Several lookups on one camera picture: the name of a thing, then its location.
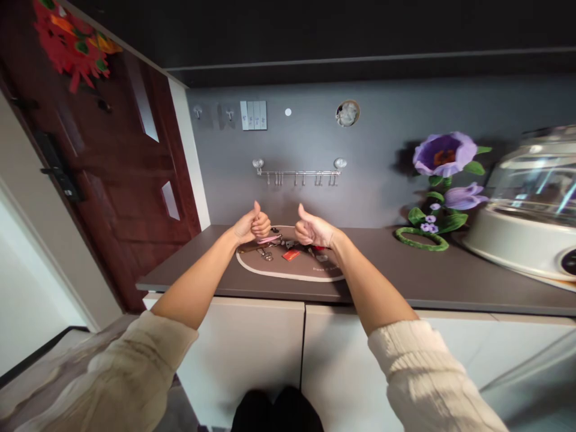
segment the white appliance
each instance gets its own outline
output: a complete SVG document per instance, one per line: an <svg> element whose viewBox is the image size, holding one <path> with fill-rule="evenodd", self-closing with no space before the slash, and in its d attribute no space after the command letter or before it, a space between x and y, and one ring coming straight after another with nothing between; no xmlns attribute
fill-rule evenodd
<svg viewBox="0 0 576 432"><path fill-rule="evenodd" d="M576 281L576 125L524 134L489 185L463 244L517 271Z"/></svg>

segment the gray floor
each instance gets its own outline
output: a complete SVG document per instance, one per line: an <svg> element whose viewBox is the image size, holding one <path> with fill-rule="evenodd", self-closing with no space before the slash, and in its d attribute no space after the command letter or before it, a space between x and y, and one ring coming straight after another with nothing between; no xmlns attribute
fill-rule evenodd
<svg viewBox="0 0 576 432"><path fill-rule="evenodd" d="M90 360L126 330L137 316L125 315L98 334L72 330L26 371L0 389L0 430L13 431L45 411L60 392L86 372ZM155 432L198 429L198 421L177 378Z"/></svg>

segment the knit sweater cuff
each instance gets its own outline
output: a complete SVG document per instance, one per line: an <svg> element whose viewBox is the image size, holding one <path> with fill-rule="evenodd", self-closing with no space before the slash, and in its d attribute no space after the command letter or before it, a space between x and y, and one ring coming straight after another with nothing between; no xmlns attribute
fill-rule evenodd
<svg viewBox="0 0 576 432"><path fill-rule="evenodd" d="M442 336L426 321L400 321L376 329L368 338L368 346L388 380L403 370L465 373Z"/></svg>

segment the small purple flower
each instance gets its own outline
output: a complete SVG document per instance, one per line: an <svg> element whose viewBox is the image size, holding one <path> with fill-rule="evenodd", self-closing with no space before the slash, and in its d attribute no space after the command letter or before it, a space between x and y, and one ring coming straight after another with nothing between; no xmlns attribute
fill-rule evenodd
<svg viewBox="0 0 576 432"><path fill-rule="evenodd" d="M456 210L474 208L481 202L488 201L488 197L477 196L483 189L476 182L465 188L452 188L444 194L444 199L446 200L444 205Z"/></svg>
<svg viewBox="0 0 576 432"><path fill-rule="evenodd" d="M461 132L430 135L414 151L412 163L425 176L450 177L474 159L478 146Z"/></svg>

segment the brown door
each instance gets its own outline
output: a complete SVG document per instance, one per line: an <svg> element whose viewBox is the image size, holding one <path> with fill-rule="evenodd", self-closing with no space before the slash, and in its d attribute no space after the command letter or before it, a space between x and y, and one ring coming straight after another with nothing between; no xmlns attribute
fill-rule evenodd
<svg viewBox="0 0 576 432"><path fill-rule="evenodd" d="M168 81L122 52L96 90L72 94L39 44L32 1L0 4L2 90L39 154L39 132L58 147L83 195L62 198L124 308L142 311L135 282L200 232Z"/></svg>

